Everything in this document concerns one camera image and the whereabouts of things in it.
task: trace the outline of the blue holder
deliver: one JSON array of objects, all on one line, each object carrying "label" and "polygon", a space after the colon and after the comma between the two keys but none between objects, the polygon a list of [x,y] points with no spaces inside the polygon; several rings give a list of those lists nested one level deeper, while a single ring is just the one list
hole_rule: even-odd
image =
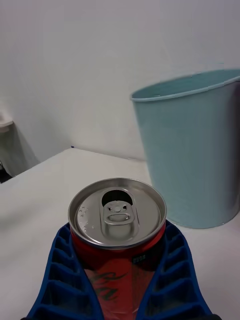
[{"label": "blue holder", "polygon": [[[69,224],[57,233],[38,297],[27,317],[36,320],[104,320],[97,295],[76,257]],[[166,222],[163,257],[136,320],[188,320],[211,315],[200,292],[192,255],[179,229]]]}]

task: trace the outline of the white object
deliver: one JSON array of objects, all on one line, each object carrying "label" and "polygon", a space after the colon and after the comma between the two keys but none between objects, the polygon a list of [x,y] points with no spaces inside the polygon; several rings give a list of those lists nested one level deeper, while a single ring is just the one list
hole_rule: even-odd
[{"label": "white object", "polygon": [[240,66],[238,0],[0,5],[0,95],[40,162],[70,143],[143,159],[134,90]]},{"label": "white object", "polygon": [[5,111],[0,110],[0,133],[9,131],[9,126],[13,123],[13,119]]},{"label": "white object", "polygon": [[[128,177],[150,183],[146,163],[68,149],[0,185],[1,320],[21,319],[39,293],[53,239],[85,186]],[[201,293],[222,320],[239,320],[240,214],[204,230],[180,227]]]}]

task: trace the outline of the pull tab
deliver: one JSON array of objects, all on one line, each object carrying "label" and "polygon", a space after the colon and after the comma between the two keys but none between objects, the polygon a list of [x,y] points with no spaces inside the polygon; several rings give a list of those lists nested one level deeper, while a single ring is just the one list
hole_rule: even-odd
[{"label": "pull tab", "polygon": [[125,201],[111,201],[103,207],[103,220],[107,225],[124,226],[135,220],[133,208]]}]

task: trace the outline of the white wall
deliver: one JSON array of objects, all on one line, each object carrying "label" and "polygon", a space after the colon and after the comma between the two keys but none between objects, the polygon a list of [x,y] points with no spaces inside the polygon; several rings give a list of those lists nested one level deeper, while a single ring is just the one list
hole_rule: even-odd
[{"label": "white wall", "polygon": [[239,0],[0,0],[0,100],[25,167],[70,145],[143,159],[130,94],[239,66],[239,12]]}]

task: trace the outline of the can opening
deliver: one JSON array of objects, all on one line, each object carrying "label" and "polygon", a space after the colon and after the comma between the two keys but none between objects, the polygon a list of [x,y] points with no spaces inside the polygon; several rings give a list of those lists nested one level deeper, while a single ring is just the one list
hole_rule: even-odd
[{"label": "can opening", "polygon": [[125,201],[131,206],[133,205],[133,200],[130,195],[123,190],[111,190],[105,193],[101,199],[101,204],[104,207],[106,204],[112,201]]}]

